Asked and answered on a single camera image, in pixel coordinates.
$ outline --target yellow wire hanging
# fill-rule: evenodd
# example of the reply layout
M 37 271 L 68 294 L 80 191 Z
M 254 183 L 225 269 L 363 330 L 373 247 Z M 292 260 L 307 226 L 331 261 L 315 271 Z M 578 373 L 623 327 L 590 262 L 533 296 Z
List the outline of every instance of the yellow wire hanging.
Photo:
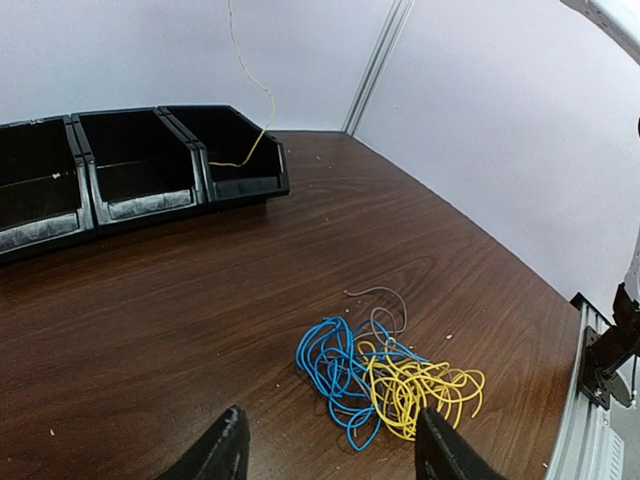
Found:
M 264 137 L 264 134 L 267 132 L 267 129 L 271 126 L 271 123 L 273 122 L 273 119 L 276 116 L 276 100 L 273 97 L 273 95 L 271 94 L 271 92 L 269 91 L 269 89 L 267 87 L 265 87 L 264 85 L 262 85 L 256 79 L 256 77 L 253 76 L 253 74 L 249 71 L 249 69 L 245 65 L 244 59 L 242 57 L 242 51 L 240 50 L 240 46 L 238 45 L 238 40 L 236 38 L 236 33 L 235 33 L 234 26 L 233 26 L 233 0 L 228 0 L 227 5 L 229 7 L 229 31 L 231 32 L 231 41 L 233 42 L 233 46 L 236 49 L 236 53 L 238 54 L 238 60 L 240 61 L 240 66 L 242 67 L 244 72 L 247 74 L 249 79 L 254 84 L 256 84 L 258 87 L 260 87 L 260 89 L 264 93 L 266 93 L 269 96 L 269 98 L 271 99 L 271 116 L 269 117 L 269 120 L 267 121 L 267 123 L 265 124 L 264 128 L 260 132 L 260 135 L 258 135 L 258 138 L 256 139 L 255 143 L 253 144 L 253 147 L 251 147 L 251 150 L 249 151 L 249 154 L 247 155 L 247 158 L 245 158 L 244 161 L 242 163 L 240 163 L 240 164 L 230 163 L 230 162 L 229 163 L 209 162 L 209 165 L 215 165 L 216 167 L 240 168 L 240 167 L 244 167 L 249 162 L 249 160 L 251 160 L 251 157 L 253 156 L 253 153 L 255 152 L 256 148 L 258 147 L 258 144 L 260 143 L 260 140 L 262 140 L 262 137 Z

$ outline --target wood grain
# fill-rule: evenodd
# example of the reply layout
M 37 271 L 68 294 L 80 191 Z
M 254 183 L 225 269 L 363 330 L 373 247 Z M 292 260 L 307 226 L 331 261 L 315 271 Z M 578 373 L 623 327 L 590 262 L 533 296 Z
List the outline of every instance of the wood grain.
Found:
M 543 477 L 578 313 L 355 140 L 278 137 L 288 198 L 0 270 L 0 478 L 153 478 L 233 403 L 252 479 L 414 478 L 413 445 L 388 432 L 350 451 L 293 361 L 323 316 L 356 324 L 386 302 L 342 294 L 377 284 L 408 302 L 405 343 L 485 371 L 461 434 L 509 478 Z

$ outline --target black bracket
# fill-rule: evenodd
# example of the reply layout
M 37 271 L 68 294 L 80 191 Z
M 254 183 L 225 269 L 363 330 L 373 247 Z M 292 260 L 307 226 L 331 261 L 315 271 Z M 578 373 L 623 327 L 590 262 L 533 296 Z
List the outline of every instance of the black bracket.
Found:
M 606 410 L 613 396 L 624 407 L 632 397 L 618 369 L 640 351 L 640 308 L 624 288 L 618 286 L 613 303 L 615 325 L 603 334 L 593 328 L 584 331 L 578 385 L 589 401 Z

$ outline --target wire bundle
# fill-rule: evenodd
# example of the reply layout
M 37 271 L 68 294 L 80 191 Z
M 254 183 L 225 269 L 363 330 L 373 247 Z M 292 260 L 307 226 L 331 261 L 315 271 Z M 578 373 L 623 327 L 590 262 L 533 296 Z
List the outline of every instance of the wire bundle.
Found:
M 396 341 L 407 328 L 407 308 L 400 295 L 386 287 L 345 293 L 356 297 L 378 290 L 393 293 L 402 303 L 400 328 L 394 315 L 382 307 L 374 308 L 355 331 L 342 317 L 325 318 L 304 335 L 296 351 L 298 367 L 327 398 L 331 417 L 345 428 L 356 451 L 366 449 L 383 424 L 394 435 L 413 441 L 418 414 L 430 402 L 437 403 L 438 412 L 445 410 L 446 419 L 456 412 L 454 428 L 465 402 L 478 398 L 472 418 L 482 406 L 482 372 L 431 363 Z M 391 332 L 376 320 L 381 312 L 391 320 Z M 370 423 L 372 433 L 358 443 L 358 429 Z

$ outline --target blue wire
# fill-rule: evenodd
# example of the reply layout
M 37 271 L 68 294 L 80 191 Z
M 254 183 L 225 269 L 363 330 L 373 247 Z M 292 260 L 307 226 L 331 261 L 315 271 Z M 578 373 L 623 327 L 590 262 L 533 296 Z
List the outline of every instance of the blue wire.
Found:
M 363 322 L 353 332 L 342 317 L 325 318 L 322 323 L 309 329 L 296 350 L 298 368 L 309 375 L 318 392 L 328 400 L 331 418 L 346 430 L 349 444 L 357 452 L 362 452 L 371 445 L 382 425 L 382 420 L 371 403 L 371 387 L 362 380 L 367 372 L 365 365 L 372 357 L 382 363 L 387 363 L 388 358 L 427 361 L 392 339 L 378 322 L 373 323 L 376 331 L 385 338 L 386 348 L 393 347 L 394 351 L 385 352 L 385 345 L 379 345 L 375 352 L 357 353 L 355 338 L 371 322 Z M 362 405 L 354 407 L 358 400 Z M 346 422 L 340 417 L 345 414 L 350 416 Z M 376 421 L 371 435 L 363 443 L 356 443 L 356 431 L 374 418 Z

